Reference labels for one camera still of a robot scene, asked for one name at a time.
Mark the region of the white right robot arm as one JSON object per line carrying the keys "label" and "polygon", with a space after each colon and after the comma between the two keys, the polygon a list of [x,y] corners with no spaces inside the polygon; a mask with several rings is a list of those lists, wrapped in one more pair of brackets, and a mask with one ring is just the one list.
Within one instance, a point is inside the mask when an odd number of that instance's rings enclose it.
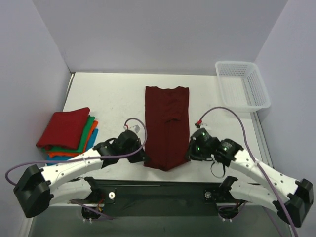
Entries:
{"label": "white right robot arm", "polygon": [[219,189],[223,201],[234,199],[260,205],[277,213],[287,224],[300,228],[314,202],[313,184],[286,176],[256,158],[231,139],[220,141],[205,128],[190,137],[189,159],[215,161],[224,168],[243,173],[255,184],[228,176]]}

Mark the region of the dark red t shirt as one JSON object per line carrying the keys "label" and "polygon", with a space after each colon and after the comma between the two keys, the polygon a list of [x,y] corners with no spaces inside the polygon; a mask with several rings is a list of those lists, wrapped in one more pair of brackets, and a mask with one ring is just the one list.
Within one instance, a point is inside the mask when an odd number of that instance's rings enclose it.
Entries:
{"label": "dark red t shirt", "polygon": [[187,163],[189,146],[189,89],[177,87],[145,89],[145,123],[148,138],[145,167],[169,171]]}

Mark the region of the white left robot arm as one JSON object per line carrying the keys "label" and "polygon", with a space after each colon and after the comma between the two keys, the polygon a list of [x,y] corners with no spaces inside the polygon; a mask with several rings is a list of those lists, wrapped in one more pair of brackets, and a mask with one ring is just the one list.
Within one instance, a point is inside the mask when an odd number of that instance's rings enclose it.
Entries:
{"label": "white left robot arm", "polygon": [[126,158],[130,163],[149,161],[144,143],[130,130],[118,138],[110,138],[69,160],[39,168],[29,166],[13,191],[27,218],[38,216],[52,204],[65,201],[74,194],[75,199],[95,203],[100,191],[87,181],[77,180],[85,173],[103,169]]}

